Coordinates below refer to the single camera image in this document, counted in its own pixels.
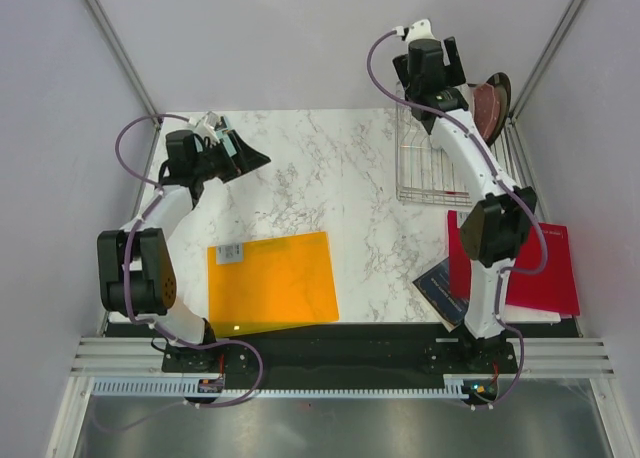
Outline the pink polka dot plate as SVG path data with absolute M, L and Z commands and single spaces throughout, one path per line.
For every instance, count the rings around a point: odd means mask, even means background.
M 473 89 L 474 124 L 486 143 L 498 125 L 501 112 L 500 94 L 491 84 L 485 83 Z

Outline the dark rim beige plate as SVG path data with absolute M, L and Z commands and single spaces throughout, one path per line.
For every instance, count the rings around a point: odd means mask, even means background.
M 511 81 L 508 75 L 504 72 L 497 72 L 493 74 L 488 80 L 487 84 L 491 85 L 494 88 L 494 91 L 497 93 L 498 104 L 499 104 L 499 113 L 497 124 L 495 125 L 494 130 L 489 135 L 487 140 L 487 145 L 492 147 L 496 140 L 499 138 L 502 133 L 507 117 L 509 115 L 510 107 L 511 107 L 511 97 L 512 97 L 512 89 L 511 89 Z

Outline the metal wire dish rack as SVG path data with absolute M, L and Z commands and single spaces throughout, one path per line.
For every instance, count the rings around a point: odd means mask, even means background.
M 474 124 L 472 93 L 479 85 L 459 86 L 468 108 L 438 117 L 431 130 L 425 129 L 410 108 L 396 106 L 399 200 L 471 209 L 483 193 L 502 193 L 498 179 L 511 188 L 521 185 L 504 129 L 489 147 Z

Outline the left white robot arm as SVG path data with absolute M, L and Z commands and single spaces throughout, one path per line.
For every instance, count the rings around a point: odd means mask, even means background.
M 182 129 L 166 136 L 167 159 L 153 198 L 141 214 L 97 238 L 100 297 L 108 312 L 146 325 L 179 347 L 198 371 L 219 360 L 209 321 L 178 297 L 167 239 L 197 206 L 210 180 L 240 178 L 271 162 L 233 129 L 214 139 Z

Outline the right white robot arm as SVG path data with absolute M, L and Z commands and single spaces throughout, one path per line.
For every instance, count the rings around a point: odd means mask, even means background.
M 454 38 L 409 38 L 393 64 L 411 112 L 431 142 L 441 147 L 464 183 L 472 209 L 459 225 L 459 239 L 471 264 L 469 306 L 464 326 L 472 336 L 458 346 L 467 370 L 483 370 L 494 359 L 493 339 L 505 328 L 507 284 L 529 237 L 537 204 L 535 191 L 521 188 L 489 148 L 504 125 L 510 97 L 501 76 L 468 85 Z

